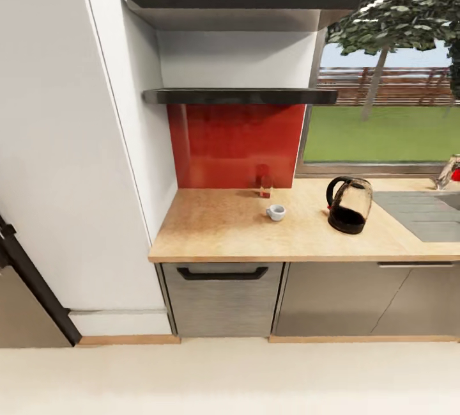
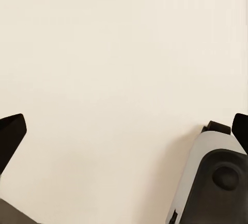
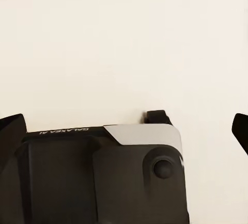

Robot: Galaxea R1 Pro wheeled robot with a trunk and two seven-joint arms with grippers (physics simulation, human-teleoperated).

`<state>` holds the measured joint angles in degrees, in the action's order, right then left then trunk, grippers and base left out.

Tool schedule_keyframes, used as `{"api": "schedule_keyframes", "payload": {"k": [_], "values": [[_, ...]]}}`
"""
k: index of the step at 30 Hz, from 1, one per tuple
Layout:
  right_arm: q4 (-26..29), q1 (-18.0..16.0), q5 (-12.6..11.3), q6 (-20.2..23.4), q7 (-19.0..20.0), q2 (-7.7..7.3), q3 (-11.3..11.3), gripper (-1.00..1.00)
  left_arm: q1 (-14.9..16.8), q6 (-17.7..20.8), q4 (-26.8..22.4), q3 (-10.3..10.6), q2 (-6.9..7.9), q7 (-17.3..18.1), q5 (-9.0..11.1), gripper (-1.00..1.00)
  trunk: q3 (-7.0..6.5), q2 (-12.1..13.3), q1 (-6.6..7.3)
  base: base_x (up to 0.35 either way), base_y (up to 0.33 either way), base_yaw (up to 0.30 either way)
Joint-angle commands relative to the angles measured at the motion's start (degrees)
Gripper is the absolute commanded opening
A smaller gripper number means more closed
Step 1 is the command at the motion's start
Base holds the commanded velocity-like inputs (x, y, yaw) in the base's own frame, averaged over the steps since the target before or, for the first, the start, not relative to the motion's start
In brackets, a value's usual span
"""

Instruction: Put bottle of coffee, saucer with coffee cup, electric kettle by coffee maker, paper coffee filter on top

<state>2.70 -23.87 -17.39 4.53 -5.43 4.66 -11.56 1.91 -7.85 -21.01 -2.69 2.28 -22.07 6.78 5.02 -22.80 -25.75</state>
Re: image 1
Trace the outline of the electric kettle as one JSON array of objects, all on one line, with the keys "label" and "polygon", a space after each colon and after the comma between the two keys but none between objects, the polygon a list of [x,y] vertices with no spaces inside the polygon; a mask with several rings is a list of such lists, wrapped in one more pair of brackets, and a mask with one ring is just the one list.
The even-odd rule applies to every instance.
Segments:
[{"label": "electric kettle", "polygon": [[[334,187],[344,182],[333,197]],[[343,233],[362,233],[372,205],[371,184],[362,178],[338,176],[330,182],[326,191],[326,199],[330,212],[328,222]]]}]

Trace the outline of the coffee cup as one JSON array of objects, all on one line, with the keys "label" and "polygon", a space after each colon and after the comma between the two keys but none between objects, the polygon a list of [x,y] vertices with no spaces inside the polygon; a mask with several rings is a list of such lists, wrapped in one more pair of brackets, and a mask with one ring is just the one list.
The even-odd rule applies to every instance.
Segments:
[{"label": "coffee cup", "polygon": [[274,221],[280,221],[286,213],[286,209],[280,205],[272,205],[266,210],[266,214],[269,215]]}]

